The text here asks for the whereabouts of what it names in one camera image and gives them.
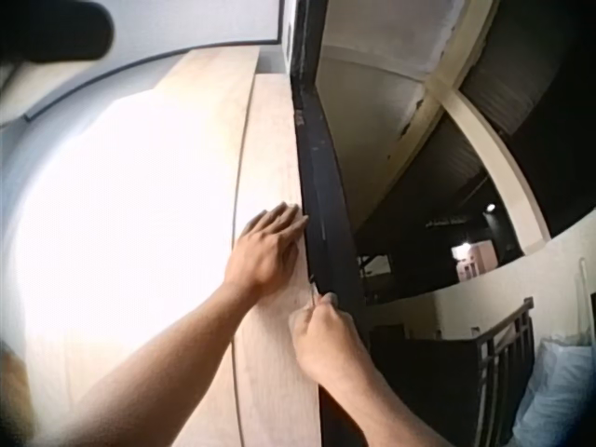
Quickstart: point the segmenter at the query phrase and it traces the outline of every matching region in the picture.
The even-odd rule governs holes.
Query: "person's left hand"
[[[296,219],[298,206],[285,203],[262,211],[244,228],[225,268],[224,282],[235,284],[255,299],[283,286],[291,276],[298,256],[297,240],[307,216]]]

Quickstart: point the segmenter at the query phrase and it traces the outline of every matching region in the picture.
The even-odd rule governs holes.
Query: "ceiling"
[[[364,2],[331,0],[318,74],[348,207],[412,119],[425,95],[420,81],[436,66],[462,6],[377,0],[358,9],[356,3]],[[589,154],[569,136],[569,129],[580,134],[587,119],[578,111],[591,110],[580,92],[593,90],[587,67],[593,59],[577,48],[579,3],[501,0],[482,54],[461,86],[520,164],[553,235],[589,208],[576,200],[586,181],[575,178]],[[383,14],[369,10],[374,7]],[[475,151],[444,115],[358,228],[359,254],[418,243],[429,223],[445,219],[486,225],[480,218],[488,203],[504,210]]]
[[[330,0],[317,88],[348,209],[412,119],[464,3]]]

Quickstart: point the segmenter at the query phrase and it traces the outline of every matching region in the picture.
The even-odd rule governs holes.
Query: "forearm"
[[[69,445],[172,443],[254,303],[247,294],[224,284],[100,381],[61,434]]]
[[[350,389],[328,389],[360,427],[371,447],[449,447],[413,414],[372,365]]]

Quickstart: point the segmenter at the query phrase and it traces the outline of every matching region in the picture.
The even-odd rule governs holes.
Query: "white beam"
[[[530,254],[544,247],[550,233],[542,211],[520,167],[493,127],[460,91],[436,77],[427,81],[427,89],[449,113],[488,170],[523,252]]]

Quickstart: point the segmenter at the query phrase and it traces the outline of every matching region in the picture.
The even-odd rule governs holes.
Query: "curved ceiling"
[[[464,4],[330,1],[317,87],[348,207],[411,121]]]

